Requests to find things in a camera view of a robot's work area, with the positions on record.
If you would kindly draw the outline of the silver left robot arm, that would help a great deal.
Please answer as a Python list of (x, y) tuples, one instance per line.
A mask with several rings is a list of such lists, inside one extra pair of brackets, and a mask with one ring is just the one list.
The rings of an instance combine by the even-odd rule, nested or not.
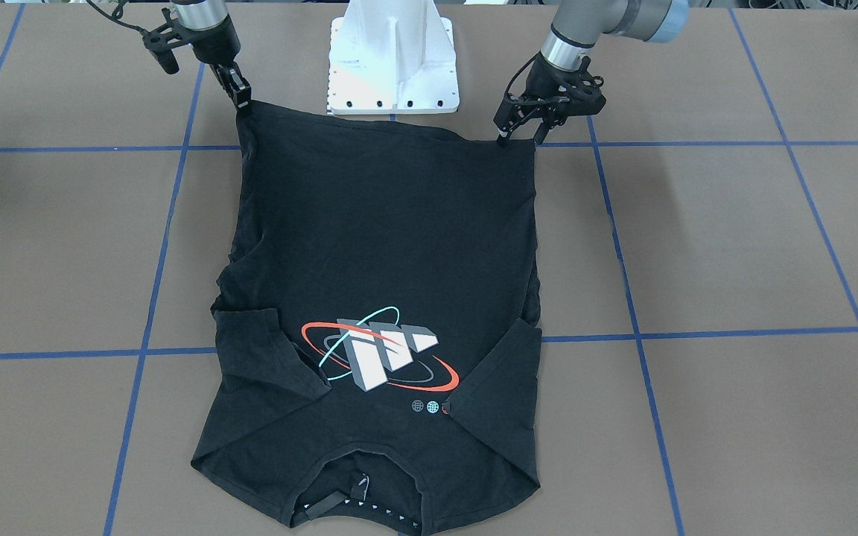
[(569, 118), (598, 115), (606, 105), (603, 78), (590, 74), (590, 54), (602, 35), (667, 43), (687, 24), (687, 1), (559, 1), (539, 51), (516, 75), (526, 74), (524, 91), (512, 95), (518, 76), (507, 83), (493, 121), (498, 146), (505, 147), (522, 125), (539, 120), (537, 144)]

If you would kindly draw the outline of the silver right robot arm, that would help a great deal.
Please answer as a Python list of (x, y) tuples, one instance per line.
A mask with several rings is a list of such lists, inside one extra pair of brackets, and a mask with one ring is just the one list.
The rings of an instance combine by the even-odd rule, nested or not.
[(241, 41), (225, 1), (171, 1), (178, 40), (208, 65), (238, 111), (251, 104), (251, 85), (236, 63)]

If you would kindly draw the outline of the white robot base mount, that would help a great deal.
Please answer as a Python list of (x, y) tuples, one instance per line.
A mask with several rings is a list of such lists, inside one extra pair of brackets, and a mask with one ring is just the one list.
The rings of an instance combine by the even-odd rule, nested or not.
[(460, 106), (450, 19), (433, 1), (351, 1), (331, 21), (331, 115), (432, 115)]

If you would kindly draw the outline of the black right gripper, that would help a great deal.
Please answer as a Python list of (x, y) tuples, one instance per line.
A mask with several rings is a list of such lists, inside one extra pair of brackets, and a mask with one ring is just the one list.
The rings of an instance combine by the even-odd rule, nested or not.
[(236, 112), (244, 112), (251, 105), (252, 88), (235, 64), (241, 50), (234, 23), (222, 21), (207, 30), (189, 30), (188, 44), (201, 63), (212, 65), (212, 74), (234, 104)]

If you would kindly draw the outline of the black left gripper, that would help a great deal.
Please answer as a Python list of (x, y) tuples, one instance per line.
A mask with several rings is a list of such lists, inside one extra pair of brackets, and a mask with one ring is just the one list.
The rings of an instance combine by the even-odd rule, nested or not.
[[(581, 58), (576, 59), (574, 70), (581, 64)], [(543, 54), (534, 55), (533, 64), (527, 75), (524, 99), (517, 98), (508, 91), (504, 92), (503, 99), (494, 114), (493, 123), (498, 130), (496, 138), (498, 146), (507, 146), (515, 130), (527, 122), (529, 115), (534, 112), (535, 105), (549, 103), (539, 107), (541, 124), (533, 137), (536, 145), (544, 143), (552, 129), (568, 122), (568, 105), (556, 104), (568, 100), (563, 95), (565, 89), (562, 88), (564, 71), (568, 70), (556, 67), (545, 59)]]

